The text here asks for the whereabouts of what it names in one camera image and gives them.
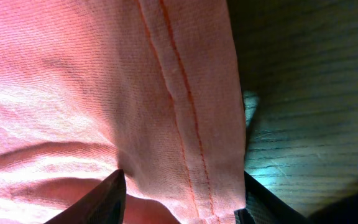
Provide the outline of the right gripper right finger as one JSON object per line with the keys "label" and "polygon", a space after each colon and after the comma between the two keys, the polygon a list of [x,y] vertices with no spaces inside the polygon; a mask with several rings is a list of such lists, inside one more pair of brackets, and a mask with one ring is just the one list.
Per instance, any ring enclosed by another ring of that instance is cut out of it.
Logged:
{"label": "right gripper right finger", "polygon": [[236,210],[235,224],[312,224],[280,200],[247,172],[244,172],[246,207]]}

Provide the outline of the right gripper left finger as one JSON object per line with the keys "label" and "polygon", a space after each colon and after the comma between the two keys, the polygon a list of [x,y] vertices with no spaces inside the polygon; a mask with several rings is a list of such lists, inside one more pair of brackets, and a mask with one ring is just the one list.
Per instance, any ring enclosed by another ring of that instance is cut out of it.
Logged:
{"label": "right gripper left finger", "polygon": [[126,181],[118,169],[45,224],[122,224],[125,207]]}

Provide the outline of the red printed t-shirt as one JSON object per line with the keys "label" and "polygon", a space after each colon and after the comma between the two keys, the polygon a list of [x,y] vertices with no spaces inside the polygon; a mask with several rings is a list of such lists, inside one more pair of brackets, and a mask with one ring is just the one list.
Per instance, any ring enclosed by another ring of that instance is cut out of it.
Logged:
{"label": "red printed t-shirt", "polygon": [[125,223],[234,223],[244,147],[226,1],[0,0],[0,223],[118,169]]}

